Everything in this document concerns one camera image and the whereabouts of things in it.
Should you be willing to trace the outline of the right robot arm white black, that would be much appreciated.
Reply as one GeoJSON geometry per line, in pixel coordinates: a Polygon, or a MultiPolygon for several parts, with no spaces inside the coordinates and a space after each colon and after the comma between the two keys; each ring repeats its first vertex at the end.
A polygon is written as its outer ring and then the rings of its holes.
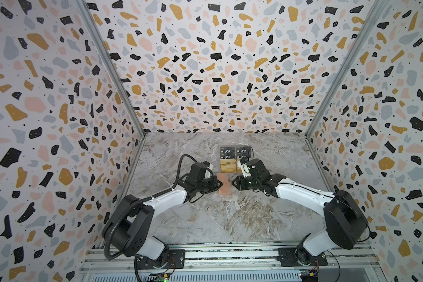
{"type": "Polygon", "coordinates": [[[369,229],[369,222],[348,192],[326,192],[277,173],[272,175],[260,159],[243,158],[237,161],[237,166],[242,175],[231,183],[237,190],[252,190],[289,200],[324,218],[325,228],[306,235],[294,250],[294,258],[299,264],[309,266],[331,249],[351,250],[363,241],[361,237],[369,229]]]}

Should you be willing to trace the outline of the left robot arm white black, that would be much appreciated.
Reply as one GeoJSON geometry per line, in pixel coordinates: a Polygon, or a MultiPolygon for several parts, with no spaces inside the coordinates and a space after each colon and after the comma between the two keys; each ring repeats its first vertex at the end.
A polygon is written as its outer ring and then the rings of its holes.
{"type": "Polygon", "coordinates": [[[145,257],[159,267],[164,266],[169,247],[156,237],[149,236],[152,220],[175,206],[189,202],[197,194],[216,192],[222,186],[209,162],[195,162],[189,173],[176,175],[171,188],[141,199],[125,196],[102,231],[105,258],[145,257]]]}

